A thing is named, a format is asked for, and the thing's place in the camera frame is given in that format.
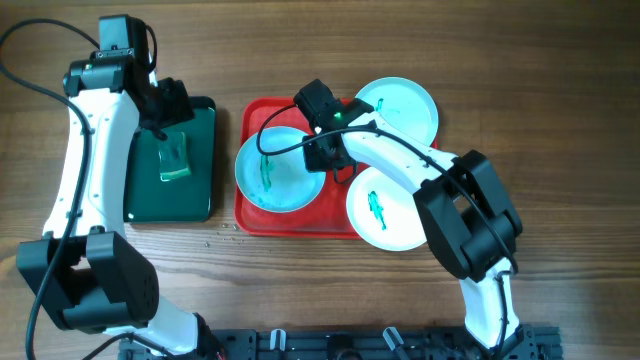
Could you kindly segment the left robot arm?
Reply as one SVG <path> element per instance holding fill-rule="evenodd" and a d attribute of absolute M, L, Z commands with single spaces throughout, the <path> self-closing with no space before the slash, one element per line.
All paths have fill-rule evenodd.
<path fill-rule="evenodd" d="M 70 131 L 56 202 L 41 238 L 17 252 L 32 309 L 60 330 L 105 335 L 124 359 L 221 359 L 204 319 L 161 295 L 125 231 L 209 219 L 215 103 L 157 78 L 155 34 L 138 18 L 102 17 L 93 44 L 63 79 Z"/>

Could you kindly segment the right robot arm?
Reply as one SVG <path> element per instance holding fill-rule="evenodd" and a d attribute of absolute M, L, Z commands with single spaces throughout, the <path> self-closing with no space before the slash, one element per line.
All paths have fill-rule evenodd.
<path fill-rule="evenodd" d="M 523 226 L 488 158 L 425 145 L 365 101 L 343 103 L 318 79 L 293 102 L 313 132 L 302 142 L 307 169 L 364 163 L 406 190 L 430 251 L 461 282 L 467 332 L 494 357 L 505 355 L 519 326 L 509 280 Z"/>

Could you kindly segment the green sponge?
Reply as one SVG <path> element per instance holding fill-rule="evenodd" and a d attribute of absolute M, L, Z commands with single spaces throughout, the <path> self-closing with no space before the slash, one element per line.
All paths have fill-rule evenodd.
<path fill-rule="evenodd" d="M 159 175 L 162 182 L 192 174 L 187 145 L 187 135 L 184 132 L 167 132 L 166 139 L 158 142 Z"/>

